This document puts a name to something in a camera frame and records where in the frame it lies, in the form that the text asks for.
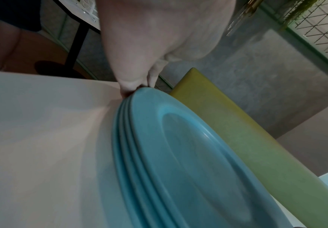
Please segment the hanging plant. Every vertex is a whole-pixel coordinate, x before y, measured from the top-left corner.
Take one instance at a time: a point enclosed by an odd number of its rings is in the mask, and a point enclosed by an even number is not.
[[[297,19],[305,11],[311,8],[319,0],[297,0],[295,7],[285,16],[284,25],[288,26],[293,20]]]

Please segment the yellow-green seat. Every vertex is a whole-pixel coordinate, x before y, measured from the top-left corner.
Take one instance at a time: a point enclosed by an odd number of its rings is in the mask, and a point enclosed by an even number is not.
[[[328,228],[328,187],[197,69],[171,95],[237,153],[269,193],[310,228]]]

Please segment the metal grid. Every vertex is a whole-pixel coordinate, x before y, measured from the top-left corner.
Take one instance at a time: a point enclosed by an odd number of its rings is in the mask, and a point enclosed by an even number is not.
[[[319,0],[297,18],[292,26],[328,57],[328,0]]]

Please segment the black table leg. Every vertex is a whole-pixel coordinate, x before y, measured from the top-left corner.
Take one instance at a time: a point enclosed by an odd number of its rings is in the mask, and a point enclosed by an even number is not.
[[[85,79],[85,77],[75,71],[73,67],[88,31],[89,26],[86,23],[80,23],[65,64],[63,65],[52,61],[38,61],[35,63],[37,73],[40,75]]]

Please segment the hand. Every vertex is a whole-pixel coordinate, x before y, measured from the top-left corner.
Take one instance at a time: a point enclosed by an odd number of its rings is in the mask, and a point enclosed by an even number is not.
[[[154,87],[169,63],[207,55],[219,42],[235,0],[97,0],[109,64],[125,98]]]

